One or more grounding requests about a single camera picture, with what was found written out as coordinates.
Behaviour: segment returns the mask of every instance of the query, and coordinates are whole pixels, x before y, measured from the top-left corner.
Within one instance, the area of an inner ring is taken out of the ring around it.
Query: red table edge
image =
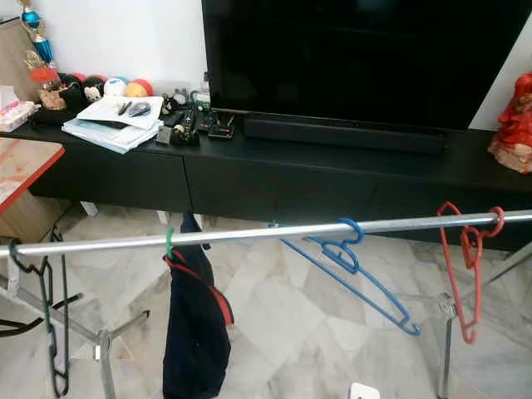
[[[50,166],[56,163],[56,161],[62,157],[65,153],[63,146],[56,152],[49,160],[47,160],[42,166],[37,169],[24,183],[19,185],[16,190],[14,190],[1,204],[0,204],[0,214],[9,208],[13,202],[15,202],[20,194],[27,190],[27,188],[33,184],[41,175],[46,172]]]

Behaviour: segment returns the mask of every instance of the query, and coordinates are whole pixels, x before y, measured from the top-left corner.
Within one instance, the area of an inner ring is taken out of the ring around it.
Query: white ball
[[[112,77],[103,86],[103,93],[108,96],[124,96],[126,93],[126,83],[117,77]]]

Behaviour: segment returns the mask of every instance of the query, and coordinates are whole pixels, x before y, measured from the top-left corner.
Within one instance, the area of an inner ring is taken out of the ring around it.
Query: television
[[[532,11],[530,0],[202,1],[214,109],[399,133],[467,129]]]

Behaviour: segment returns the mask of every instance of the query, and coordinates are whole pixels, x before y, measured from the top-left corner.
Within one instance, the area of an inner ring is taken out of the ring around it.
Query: marble floor
[[[101,205],[96,217],[72,208],[61,220],[65,240],[163,234],[154,211]],[[179,226],[180,215],[170,223]],[[205,218],[207,230],[245,229],[261,223]],[[319,256],[315,245],[297,244]],[[328,399],[347,397],[352,382],[377,388],[382,397],[435,398],[443,319],[433,298],[450,292],[441,246],[368,236],[355,248],[369,269],[422,327],[410,337],[353,297],[277,240],[214,244],[207,251],[218,288],[230,301],[236,324],[229,368],[219,398]],[[112,369],[118,398],[162,399],[162,356],[170,299],[163,248],[132,249],[67,257],[70,294],[83,292],[71,315],[94,331],[113,327],[150,309],[150,318],[113,344]],[[461,287],[473,280],[452,248]],[[487,251],[485,273],[505,257]],[[59,268],[55,273],[57,295]],[[385,301],[359,275],[344,273],[366,295]],[[22,276],[37,292],[37,281]],[[31,320],[18,305],[0,298],[0,317]],[[532,261],[485,291],[483,320],[473,346],[453,332],[451,397],[530,398],[532,392]],[[103,398],[92,348],[71,335],[68,398]],[[52,398],[44,327],[0,339],[0,397]]]

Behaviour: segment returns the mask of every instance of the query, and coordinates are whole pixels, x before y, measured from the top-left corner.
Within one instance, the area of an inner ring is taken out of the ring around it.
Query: red figurine
[[[532,73],[515,83],[515,92],[499,116],[501,127],[488,151],[502,165],[526,174],[532,171]]]

